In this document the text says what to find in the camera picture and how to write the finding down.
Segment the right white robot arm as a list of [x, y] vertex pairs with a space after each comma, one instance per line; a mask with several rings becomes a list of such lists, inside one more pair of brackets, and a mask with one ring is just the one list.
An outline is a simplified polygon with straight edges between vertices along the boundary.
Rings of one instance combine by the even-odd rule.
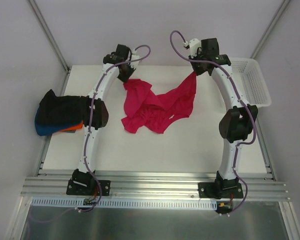
[[232, 63], [226, 54], [220, 54], [216, 38], [188, 43], [189, 60], [197, 76], [208, 73], [216, 83], [225, 104], [226, 113], [218, 129], [223, 138], [222, 160], [213, 183], [203, 185], [203, 193], [215, 199], [242, 193], [237, 164], [243, 145], [250, 134], [256, 134], [256, 105], [251, 105], [236, 86]]

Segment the pink t shirt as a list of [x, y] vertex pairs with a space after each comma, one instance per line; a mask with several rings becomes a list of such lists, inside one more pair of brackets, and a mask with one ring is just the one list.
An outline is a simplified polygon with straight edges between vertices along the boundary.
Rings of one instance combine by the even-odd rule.
[[123, 84], [126, 98], [121, 119], [124, 129], [135, 134], [145, 126], [156, 134], [163, 134], [175, 121], [188, 118], [193, 112], [197, 92], [197, 76], [188, 75], [178, 87], [156, 95], [152, 85], [141, 79], [129, 79]]

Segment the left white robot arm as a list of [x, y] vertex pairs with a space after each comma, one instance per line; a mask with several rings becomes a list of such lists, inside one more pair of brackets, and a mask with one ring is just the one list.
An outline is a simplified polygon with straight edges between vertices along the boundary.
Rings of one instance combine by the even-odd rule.
[[96, 84], [85, 98], [84, 110], [84, 142], [82, 157], [72, 180], [83, 194], [90, 194], [95, 188], [95, 155], [101, 128], [108, 123], [109, 113], [105, 99], [115, 80], [127, 82], [139, 64], [139, 56], [135, 49], [119, 44], [116, 50], [103, 58], [102, 72]]

